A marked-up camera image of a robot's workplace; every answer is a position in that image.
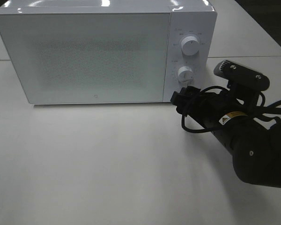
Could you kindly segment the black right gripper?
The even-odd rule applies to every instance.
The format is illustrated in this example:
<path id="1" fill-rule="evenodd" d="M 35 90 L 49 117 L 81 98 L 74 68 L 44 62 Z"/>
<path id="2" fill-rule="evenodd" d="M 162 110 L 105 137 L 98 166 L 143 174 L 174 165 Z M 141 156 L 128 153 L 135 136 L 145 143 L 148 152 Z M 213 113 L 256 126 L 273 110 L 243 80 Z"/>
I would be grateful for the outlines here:
<path id="1" fill-rule="evenodd" d="M 183 87 L 173 92 L 170 102 L 176 111 L 187 114 L 198 122 L 202 131 L 222 130 L 231 116 L 247 118 L 255 112 L 260 90 L 267 90 L 270 80 L 262 73 L 230 60 L 223 60 L 214 68 L 214 74 L 228 80 L 227 88 L 212 86 L 199 89 Z"/>

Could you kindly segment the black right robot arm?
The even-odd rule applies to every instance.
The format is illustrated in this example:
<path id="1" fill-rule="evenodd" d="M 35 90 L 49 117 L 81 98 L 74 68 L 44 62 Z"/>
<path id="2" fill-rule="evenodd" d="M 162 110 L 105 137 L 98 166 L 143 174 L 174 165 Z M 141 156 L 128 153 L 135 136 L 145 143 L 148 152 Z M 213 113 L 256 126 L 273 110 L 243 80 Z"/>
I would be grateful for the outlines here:
<path id="1" fill-rule="evenodd" d="M 226 87 L 183 87 L 171 103 L 182 116 L 201 129 L 182 128 L 193 134 L 212 133 L 232 156 L 237 177 L 249 184 L 281 188 L 281 100 L 266 105 L 267 76 L 234 61 L 223 60 L 214 74 Z"/>

